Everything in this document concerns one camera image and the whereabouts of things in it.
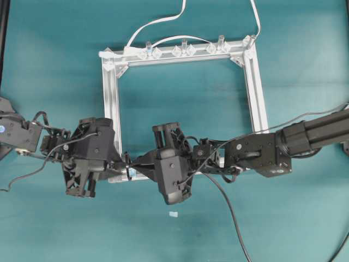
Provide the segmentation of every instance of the teal mat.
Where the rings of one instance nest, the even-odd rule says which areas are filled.
[[[345,1],[257,6],[269,125],[348,101]],[[102,117],[98,51],[122,48],[142,24],[180,7],[180,0],[12,1],[1,95],[27,119],[45,110],[57,127]],[[135,44],[176,34],[234,40],[255,29],[248,0],[188,0],[180,19],[148,27]],[[251,129],[243,74],[229,61],[132,68],[120,87],[124,148],[133,154],[153,148],[154,124],[179,121],[185,134],[215,139]],[[0,163],[0,186],[40,164],[11,153]],[[348,168],[333,145],[295,160],[293,174],[249,171],[224,184],[253,261],[327,261],[349,230]],[[61,167],[48,164],[0,197],[0,261],[244,261],[226,203],[204,177],[175,206],[151,181],[101,182],[95,199],[77,199],[65,196]],[[348,260],[346,246],[338,261]]]

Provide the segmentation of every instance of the wire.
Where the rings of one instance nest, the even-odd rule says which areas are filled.
[[[132,42],[134,41],[134,39],[136,38],[136,36],[139,34],[140,31],[143,30],[143,28],[145,28],[145,27],[147,27],[147,26],[149,26],[149,25],[153,25],[153,24],[155,24],[155,23],[161,23],[161,22],[172,21],[172,20],[175,20],[175,19],[179,18],[179,17],[183,14],[183,12],[184,12],[184,10],[185,10],[185,5],[186,5],[186,0],[183,0],[183,1],[182,1],[182,9],[180,10],[180,13],[179,13],[178,15],[174,15],[174,16],[169,16],[169,17],[163,17],[163,18],[160,18],[160,19],[156,19],[156,20],[151,21],[151,22],[145,24],[144,26],[141,26],[140,28],[138,28],[137,31],[134,32],[134,34],[131,36],[130,40],[127,42],[126,47],[130,47],[130,46],[131,46],[131,44],[132,44]]]
[[[199,172],[200,169],[207,163],[207,161],[215,154],[215,152],[217,152],[218,149],[222,148],[223,146],[225,146],[226,144],[228,144],[229,142],[231,141],[234,141],[234,140],[237,140],[237,139],[241,139],[241,138],[244,138],[246,136],[249,136],[249,135],[253,135],[253,134],[258,134],[258,133],[263,133],[263,132],[266,132],[266,131],[269,131],[269,130],[272,130],[272,129],[275,129],[275,128],[279,128],[279,127],[282,127],[282,126],[285,126],[287,124],[290,124],[304,116],[310,116],[310,115],[324,115],[324,114],[328,114],[328,113],[331,113],[333,111],[336,111],[338,109],[342,109],[344,106],[346,105],[349,105],[349,103],[343,103],[343,104],[340,104],[339,106],[336,106],[335,108],[332,108],[330,110],[327,110],[327,111],[323,111],[323,112],[307,112],[307,113],[304,113],[304,114],[301,114],[285,123],[282,123],[282,124],[279,124],[277,126],[273,126],[273,127],[270,127],[270,128],[267,128],[267,129],[264,129],[264,130],[259,130],[259,131],[255,131],[255,132],[252,132],[252,133],[249,133],[249,134],[246,134],[246,135],[240,135],[240,136],[237,136],[235,138],[232,138],[230,140],[227,140],[225,142],[223,142],[222,144],[220,144],[218,147],[216,147],[213,152],[202,162],[202,164],[192,173],[190,174],[185,180],[183,180],[182,182],[179,182],[178,185],[182,185],[182,184],[185,184],[187,183],[194,175],[195,173]]]
[[[186,137],[183,139],[182,144],[184,144],[184,142],[187,141],[188,139],[193,139],[193,140],[195,140],[195,142],[196,142],[198,145],[200,144],[200,142],[198,141],[198,139],[197,139],[196,137],[194,137],[194,136],[191,136],[191,135],[186,136]]]
[[[152,48],[154,48],[154,47],[156,47],[156,46],[158,46],[158,45],[160,45],[160,44],[162,44],[164,42],[168,42],[168,41],[172,41],[172,40],[176,40],[176,39],[184,39],[184,38],[195,39],[195,40],[200,40],[200,41],[203,41],[203,42],[206,42],[206,43],[211,43],[208,40],[205,40],[205,39],[200,38],[200,37],[194,37],[192,35],[174,35],[172,37],[166,37],[166,38],[164,38],[162,40],[157,41],[156,43],[154,43],[152,45]]]
[[[258,10],[257,10],[257,7],[256,7],[255,0],[250,0],[250,2],[251,2],[251,6],[252,6],[252,9],[253,9],[254,16],[255,16],[256,24],[257,24],[257,33],[255,35],[253,35],[252,41],[250,42],[250,46],[252,46],[252,44],[256,41],[256,39],[258,38],[258,36],[261,33],[261,21],[260,21],[259,15],[258,15]],[[153,20],[153,21],[151,21],[151,22],[141,26],[140,28],[138,28],[137,31],[133,33],[133,35],[131,36],[130,40],[127,42],[126,47],[131,47],[131,44],[135,40],[136,36],[145,27],[147,27],[149,25],[153,25],[155,23],[168,22],[168,21],[175,20],[175,19],[179,18],[183,14],[183,12],[185,11],[185,7],[186,7],[186,0],[183,0],[182,1],[182,9],[180,10],[179,14],[174,15],[174,16],[163,17],[163,18],[160,18],[160,19]],[[203,42],[206,42],[206,43],[211,43],[210,41],[207,41],[207,40],[205,40],[203,38],[195,37],[195,36],[192,36],[192,35],[174,35],[172,37],[167,37],[167,38],[164,38],[164,39],[162,39],[160,41],[157,41],[155,44],[152,45],[152,48],[158,46],[159,44],[167,42],[167,41],[172,41],[172,40],[176,40],[176,39],[183,39],[183,38],[196,39],[196,40],[200,40],[200,41],[203,41]]]
[[[255,41],[256,41],[257,37],[259,37],[259,35],[261,34],[261,20],[260,20],[260,17],[258,15],[258,10],[257,10],[255,1],[250,0],[250,2],[252,5],[253,13],[255,15],[256,24],[257,24],[257,34],[255,35]]]
[[[236,175],[234,175],[234,174],[232,174],[231,179],[227,178],[224,174],[221,174],[221,176],[222,176],[223,180],[228,184],[233,183],[235,181],[235,178],[236,178]]]
[[[43,116],[44,124],[46,126],[49,126],[49,120],[47,119],[47,114],[46,114],[46,112],[43,112],[43,111],[37,112],[37,114],[34,116],[32,122],[37,122],[37,119],[38,119],[39,116]]]
[[[229,210],[230,210],[230,214],[231,214],[231,216],[232,216],[232,218],[233,218],[233,222],[234,222],[234,226],[235,226],[235,229],[236,229],[236,233],[237,233],[237,235],[238,235],[239,242],[240,242],[240,245],[241,245],[241,247],[242,247],[242,250],[243,250],[243,252],[244,252],[244,254],[245,254],[246,260],[247,260],[248,262],[251,262],[252,260],[251,260],[251,258],[250,258],[250,256],[249,256],[249,253],[247,252],[247,249],[246,249],[246,247],[245,247],[244,241],[243,241],[242,236],[241,236],[241,233],[240,233],[239,225],[238,225],[238,222],[237,222],[236,217],[235,217],[235,214],[234,214],[233,206],[232,206],[232,204],[230,203],[230,200],[229,200],[227,194],[225,193],[225,191],[224,191],[224,189],[222,188],[222,186],[221,186],[213,177],[211,177],[211,175],[205,174],[205,173],[203,173],[203,174],[204,174],[205,176],[207,176],[208,179],[210,179],[210,180],[212,181],[212,183],[214,183],[214,184],[218,187],[219,191],[222,193],[223,197],[225,198],[225,201],[227,202],[228,207],[229,207]]]
[[[328,262],[333,262],[335,260],[335,258],[337,257],[337,255],[339,254],[339,252],[342,250],[343,246],[345,245],[345,243],[347,242],[349,238],[349,233],[345,236],[342,244],[340,244],[339,248],[337,249],[337,251],[332,255],[332,257],[330,258],[330,260]]]
[[[35,175],[35,174],[37,174],[38,172],[42,171],[42,170],[44,169],[44,167],[45,167],[47,161],[49,160],[50,155],[51,155],[51,154],[54,152],[54,150],[56,150],[57,148],[59,148],[59,147],[61,147],[61,146],[64,146],[64,145],[69,145],[69,144],[72,144],[72,143],[76,143],[76,142],[82,141],[82,140],[84,140],[84,139],[86,139],[86,138],[88,138],[88,137],[90,137],[90,136],[93,136],[93,135],[98,135],[98,133],[91,133],[91,134],[88,134],[88,135],[86,135],[86,136],[84,136],[84,137],[82,137],[82,138],[74,139],[74,140],[72,140],[72,141],[69,141],[69,142],[60,144],[60,145],[58,145],[58,146],[55,146],[55,147],[47,154],[47,156],[46,156],[46,158],[45,158],[45,160],[44,160],[43,165],[41,166],[41,168],[39,168],[38,170],[36,170],[36,171],[34,171],[34,172],[31,172],[31,173],[29,173],[29,174],[27,174],[27,175],[18,176],[18,177],[16,177],[16,178],[12,179],[12,180],[10,181],[9,185],[8,185],[8,189],[0,189],[0,191],[7,192],[7,193],[8,193],[8,192],[10,192],[10,190],[11,190],[12,184],[15,183],[16,181],[21,180],[21,179],[24,179],[24,178],[27,178],[27,177],[30,177],[30,176]]]

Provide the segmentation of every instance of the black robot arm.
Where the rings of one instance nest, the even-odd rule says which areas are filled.
[[[41,115],[43,124],[37,120]],[[48,135],[40,147],[43,156],[37,156],[34,153],[42,130]],[[43,158],[43,166],[47,161],[59,162],[66,193],[76,197],[94,197],[97,181],[128,174],[133,168],[158,184],[167,204],[189,198],[194,175],[200,172],[221,175],[228,183],[248,169],[265,177],[292,172],[292,158],[311,157],[323,146],[349,140],[349,109],[275,133],[255,132],[229,141],[200,139],[193,148],[188,143],[193,137],[185,136],[179,123],[154,126],[153,132],[155,149],[133,161],[127,154],[122,159],[113,144],[111,119],[80,120],[71,135],[65,129],[50,127],[44,112],[26,121],[8,100],[0,98],[0,159],[14,148],[21,155]],[[17,179],[11,181],[9,189]]]

